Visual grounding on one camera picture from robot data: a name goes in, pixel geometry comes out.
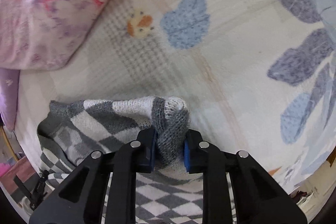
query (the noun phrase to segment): white blanket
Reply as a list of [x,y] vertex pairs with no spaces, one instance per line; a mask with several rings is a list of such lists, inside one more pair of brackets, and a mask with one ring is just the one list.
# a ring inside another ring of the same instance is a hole
[[50,100],[177,96],[191,128],[291,192],[336,144],[336,0],[111,0],[58,71],[23,71],[16,134],[37,168]]

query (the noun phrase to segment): yellow stick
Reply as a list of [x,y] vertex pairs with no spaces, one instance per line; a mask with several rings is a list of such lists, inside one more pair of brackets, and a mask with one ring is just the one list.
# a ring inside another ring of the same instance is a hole
[[12,154],[14,160],[15,160],[16,162],[18,162],[19,159],[17,158],[17,156],[16,156],[16,154],[15,154],[15,152],[14,152],[14,150],[13,150],[11,144],[9,143],[9,140],[8,140],[8,138],[7,138],[6,132],[5,132],[5,130],[3,129],[3,127],[0,127],[0,131],[1,131],[1,133],[2,133],[3,138],[5,139],[5,143],[6,143],[7,147],[8,147],[8,149],[10,150],[10,153]]

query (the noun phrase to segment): orange spot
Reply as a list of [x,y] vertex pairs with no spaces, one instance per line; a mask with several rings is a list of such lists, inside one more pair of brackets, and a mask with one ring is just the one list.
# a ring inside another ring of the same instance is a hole
[[274,175],[274,174],[275,174],[281,167],[282,167],[282,166],[280,166],[279,168],[275,168],[275,169],[269,171],[268,173],[272,176],[272,175]]
[[140,22],[138,23],[138,27],[149,27],[153,22],[153,18],[151,16],[143,16]]
[[131,37],[134,37],[134,28],[130,22],[127,22],[127,32]]

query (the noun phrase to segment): bed sheet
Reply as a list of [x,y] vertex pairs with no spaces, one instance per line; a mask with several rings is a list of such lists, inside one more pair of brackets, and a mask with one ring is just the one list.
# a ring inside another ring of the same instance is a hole
[[191,128],[290,193],[336,145],[336,0],[110,0],[58,71],[23,71],[15,132],[34,168],[50,100],[177,96]]

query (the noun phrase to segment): folded fabric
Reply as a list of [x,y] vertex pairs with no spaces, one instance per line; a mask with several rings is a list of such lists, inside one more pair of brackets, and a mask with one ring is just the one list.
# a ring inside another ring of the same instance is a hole
[[136,220],[171,223],[184,217],[200,223],[203,182],[200,174],[186,173],[182,158],[188,123],[185,102],[176,97],[85,100],[70,105],[52,101],[48,117],[38,127],[41,169],[52,173],[48,183],[57,187],[92,151],[116,151],[135,140],[140,130],[153,126],[156,170],[137,175]]
[[9,130],[15,124],[19,75],[19,70],[0,68],[0,115]]
[[0,67],[63,67],[107,1],[0,0]]

